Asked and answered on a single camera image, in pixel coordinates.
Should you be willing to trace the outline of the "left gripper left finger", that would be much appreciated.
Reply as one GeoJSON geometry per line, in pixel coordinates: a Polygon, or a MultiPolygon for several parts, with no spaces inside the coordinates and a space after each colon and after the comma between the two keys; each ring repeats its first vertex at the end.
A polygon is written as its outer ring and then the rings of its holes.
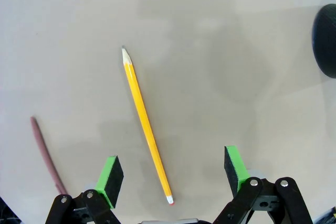
{"type": "Polygon", "coordinates": [[[112,212],[124,178],[117,156],[110,156],[94,189],[81,192],[76,198],[58,195],[50,208],[46,223],[119,223],[112,212]]]}

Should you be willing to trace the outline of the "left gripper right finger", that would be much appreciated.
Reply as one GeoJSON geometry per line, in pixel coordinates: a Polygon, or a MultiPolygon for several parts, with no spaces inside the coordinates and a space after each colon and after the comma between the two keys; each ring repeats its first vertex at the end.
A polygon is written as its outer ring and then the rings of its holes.
{"type": "Polygon", "coordinates": [[[233,194],[214,223],[248,223],[264,211],[273,223],[313,223],[308,208],[291,177],[274,183],[249,174],[236,146],[225,146],[224,170],[233,194]]]}

